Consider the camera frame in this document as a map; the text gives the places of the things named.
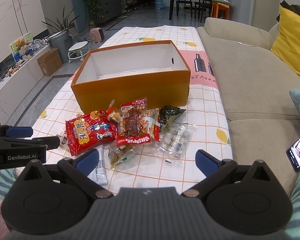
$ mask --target checkered tablecloth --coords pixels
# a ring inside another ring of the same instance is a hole
[[[102,47],[142,42],[172,40],[180,50],[204,52],[199,35],[193,27],[161,26],[156,28],[125,27],[112,36]],[[33,137],[55,136],[64,128],[65,121],[83,114],[71,90],[72,78],[61,88],[52,102],[33,125]],[[107,145],[104,156],[108,185],[103,186],[117,194],[120,187],[175,187],[181,193],[205,178],[196,167],[194,157],[204,149],[219,160],[232,159],[228,124],[218,89],[208,85],[191,84],[186,109],[178,123],[195,124],[197,129],[189,143],[183,168],[170,166],[152,155],[153,147],[144,144],[131,159],[110,169]],[[70,154],[60,147],[47,152],[47,164],[57,163]]]

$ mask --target beige sofa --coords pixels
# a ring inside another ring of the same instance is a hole
[[[268,33],[207,18],[197,31],[217,79],[234,160],[266,161],[289,195],[297,174],[286,150],[300,137],[300,117],[289,90],[300,88],[300,78],[270,51],[278,25]]]

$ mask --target red snack bag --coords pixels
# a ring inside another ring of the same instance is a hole
[[[150,134],[144,124],[146,98],[125,103],[120,107],[121,134],[117,137],[117,146],[125,144],[143,144],[150,142]]]
[[[117,137],[117,128],[106,117],[105,111],[93,111],[66,121],[66,133],[71,156],[112,142]]]

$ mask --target small cardboard box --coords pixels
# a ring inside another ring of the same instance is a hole
[[[62,66],[58,49],[52,49],[37,59],[42,73],[45,76],[51,76],[57,69]]]
[[[147,109],[184,106],[190,68],[172,41],[149,41],[90,51],[71,88],[86,114],[147,97]]]

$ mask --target gray trash can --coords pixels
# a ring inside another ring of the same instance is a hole
[[[50,36],[50,44],[53,48],[59,50],[59,55],[62,63],[66,63],[69,61],[68,58],[68,50],[65,48],[63,42],[65,39],[69,38],[68,31],[63,30],[61,32],[55,33]]]

